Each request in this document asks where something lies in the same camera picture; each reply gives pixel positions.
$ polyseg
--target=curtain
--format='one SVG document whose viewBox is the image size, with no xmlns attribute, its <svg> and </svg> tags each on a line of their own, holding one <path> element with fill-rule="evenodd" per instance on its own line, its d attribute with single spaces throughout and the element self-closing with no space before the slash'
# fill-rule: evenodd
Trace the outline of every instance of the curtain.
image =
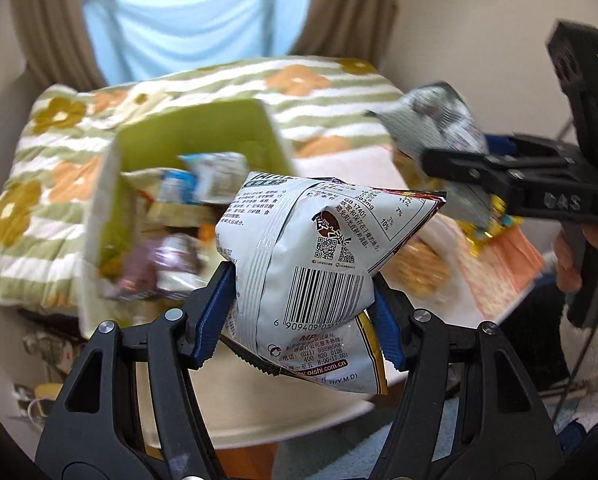
<svg viewBox="0 0 598 480">
<path fill-rule="evenodd" d="M 105 85 L 84 24 L 81 0 L 11 0 L 28 66 L 45 86 L 79 91 Z"/>
<path fill-rule="evenodd" d="M 354 57 L 379 66 L 396 0 L 312 0 L 294 54 Z"/>
<path fill-rule="evenodd" d="M 110 85 L 287 54 L 310 0 L 83 0 Z"/>
</svg>

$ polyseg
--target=blue gripper pad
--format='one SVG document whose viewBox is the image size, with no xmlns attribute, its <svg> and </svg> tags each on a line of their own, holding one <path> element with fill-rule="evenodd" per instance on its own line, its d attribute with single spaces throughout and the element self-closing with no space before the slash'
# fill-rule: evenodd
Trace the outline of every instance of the blue gripper pad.
<svg viewBox="0 0 598 480">
<path fill-rule="evenodd" d="M 208 283 L 208 288 L 214 288 L 204 313 L 195 329 L 195 350 L 193 359 L 201 367 L 204 361 L 210 359 L 217 347 L 217 341 L 223 329 L 223 324 L 228 317 L 230 307 L 233 306 L 236 294 L 235 268 L 233 264 L 221 263 L 215 275 Z"/>
<path fill-rule="evenodd" d="M 375 327 L 379 345 L 383 356 L 390 361 L 394 367 L 403 371 L 406 368 L 406 354 L 403 352 L 401 327 L 394 319 L 388 303 L 381 295 L 375 285 L 375 302 L 367 309 L 370 321 Z"/>
<path fill-rule="evenodd" d="M 488 150 L 493 155 L 516 155 L 516 145 L 510 137 L 500 135 L 486 135 Z"/>
</svg>

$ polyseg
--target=bedspread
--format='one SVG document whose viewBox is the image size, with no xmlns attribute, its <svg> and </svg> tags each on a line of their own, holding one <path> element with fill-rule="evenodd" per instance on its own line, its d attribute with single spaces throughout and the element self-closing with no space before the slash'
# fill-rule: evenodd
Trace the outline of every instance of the bedspread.
<svg viewBox="0 0 598 480">
<path fill-rule="evenodd" d="M 364 112 L 400 96 L 366 62 L 319 57 L 245 60 L 96 92 L 49 88 L 32 108 L 0 196 L 0 303 L 79 303 L 90 199 L 121 126 L 168 108 L 256 98 L 295 156 L 311 156 L 388 142 Z"/>
</svg>

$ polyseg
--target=white snack bag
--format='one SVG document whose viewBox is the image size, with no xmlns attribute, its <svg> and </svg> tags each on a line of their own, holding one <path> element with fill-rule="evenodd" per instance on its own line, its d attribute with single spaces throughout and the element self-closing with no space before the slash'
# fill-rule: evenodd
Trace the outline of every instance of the white snack bag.
<svg viewBox="0 0 598 480">
<path fill-rule="evenodd" d="M 442 194 L 250 173 L 216 228 L 237 275 L 224 333 L 299 378 L 384 393 L 364 312 L 372 276 L 444 203 Z"/>
<path fill-rule="evenodd" d="M 230 204 L 249 173 L 248 160 L 241 153 L 198 153 L 180 159 L 199 179 L 195 198 L 208 204 Z"/>
</svg>

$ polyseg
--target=qr code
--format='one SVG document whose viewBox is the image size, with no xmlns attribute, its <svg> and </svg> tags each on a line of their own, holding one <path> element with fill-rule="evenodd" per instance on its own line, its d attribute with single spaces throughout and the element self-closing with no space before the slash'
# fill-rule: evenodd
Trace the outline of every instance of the qr code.
<svg viewBox="0 0 598 480">
<path fill-rule="evenodd" d="M 341 254 L 339 254 L 340 264 L 354 264 L 355 256 L 350 252 L 345 245 L 341 246 Z"/>
<path fill-rule="evenodd" d="M 333 260 L 336 249 L 337 240 L 335 238 L 320 236 L 317 238 L 317 249 L 314 251 L 314 257 L 322 260 Z"/>
</svg>

